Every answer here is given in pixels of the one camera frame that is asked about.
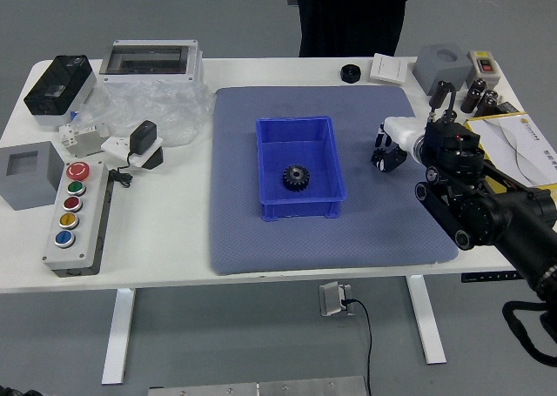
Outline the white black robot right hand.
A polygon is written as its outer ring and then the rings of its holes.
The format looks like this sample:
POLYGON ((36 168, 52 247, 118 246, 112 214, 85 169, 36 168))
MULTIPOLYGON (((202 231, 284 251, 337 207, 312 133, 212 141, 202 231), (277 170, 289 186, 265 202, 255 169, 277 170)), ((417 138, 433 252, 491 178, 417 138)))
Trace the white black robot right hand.
POLYGON ((372 153, 372 164, 391 172, 411 157, 421 164, 421 147, 426 121, 416 117, 387 117, 379 126, 372 153))

